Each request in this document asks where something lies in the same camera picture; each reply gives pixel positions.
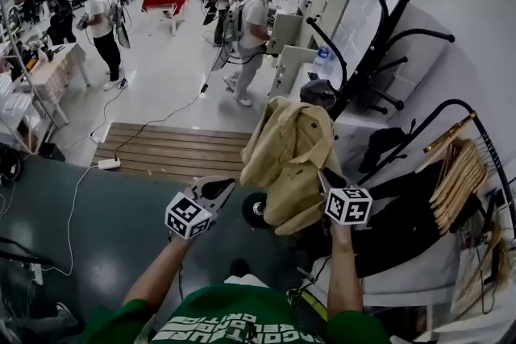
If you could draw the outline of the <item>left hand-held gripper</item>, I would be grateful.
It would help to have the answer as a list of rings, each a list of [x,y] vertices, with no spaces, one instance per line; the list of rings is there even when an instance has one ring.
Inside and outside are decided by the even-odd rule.
[[[235,190],[235,179],[210,176],[196,179],[178,192],[165,209],[170,234],[188,240],[207,231]]]

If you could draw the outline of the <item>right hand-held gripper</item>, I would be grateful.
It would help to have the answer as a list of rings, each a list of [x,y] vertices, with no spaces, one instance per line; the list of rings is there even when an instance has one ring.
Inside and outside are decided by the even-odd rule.
[[[322,225],[326,234],[331,224],[356,226],[365,224],[372,206],[372,197],[346,176],[329,168],[318,171],[318,188],[322,196]]]

